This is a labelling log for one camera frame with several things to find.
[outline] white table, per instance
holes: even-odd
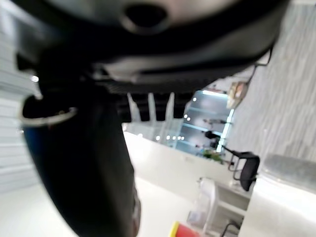
[[[239,237],[316,236],[316,163],[280,156],[265,161]]]
[[[214,219],[216,218],[216,212],[219,207],[222,207],[230,212],[236,213],[240,216],[246,215],[246,209],[242,209],[233,205],[232,203],[228,203],[227,201],[220,198],[219,189],[225,189],[228,191],[227,194],[235,194],[243,198],[249,199],[248,195],[245,195],[236,190],[232,190],[229,187],[219,185],[215,181],[211,179],[204,178],[200,183],[200,190],[202,193],[206,194],[209,197],[209,208],[207,211],[207,218],[205,225],[203,227],[202,234],[205,235],[209,232],[210,226],[213,224]]]

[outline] blurry black object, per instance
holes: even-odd
[[[18,68],[39,77],[42,93],[24,104],[25,138],[48,193],[79,236],[132,236],[134,177],[116,112],[131,121],[126,95],[148,120],[145,100],[154,93],[163,120],[174,92],[181,118],[194,91],[273,46],[288,2],[179,0],[175,8],[162,0],[1,1]]]
[[[79,236],[130,236],[134,171],[119,117],[104,88],[87,87],[85,95],[29,97],[21,118],[26,142],[54,204]]]
[[[252,152],[237,152],[237,151],[230,150],[226,146],[222,146],[222,147],[226,151],[232,154],[231,164],[228,166],[228,170],[234,172],[233,179],[240,181],[241,187],[245,191],[248,192],[251,184],[256,181],[257,171],[260,164],[259,156],[253,154]],[[235,167],[231,169],[231,167],[234,166],[233,164],[234,157],[237,157],[238,160]],[[239,171],[238,170],[239,161],[242,159],[245,160],[245,163],[241,170],[240,177],[238,178],[236,174]]]

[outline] wall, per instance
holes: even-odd
[[[198,195],[197,180],[209,177],[228,185],[232,174],[227,167],[164,145],[125,133],[136,176],[187,200]]]
[[[231,149],[316,161],[315,6],[288,9],[271,61],[257,69],[234,117]]]
[[[16,70],[14,48],[0,21],[0,194],[39,181],[17,119],[20,102],[33,91],[30,75]]]

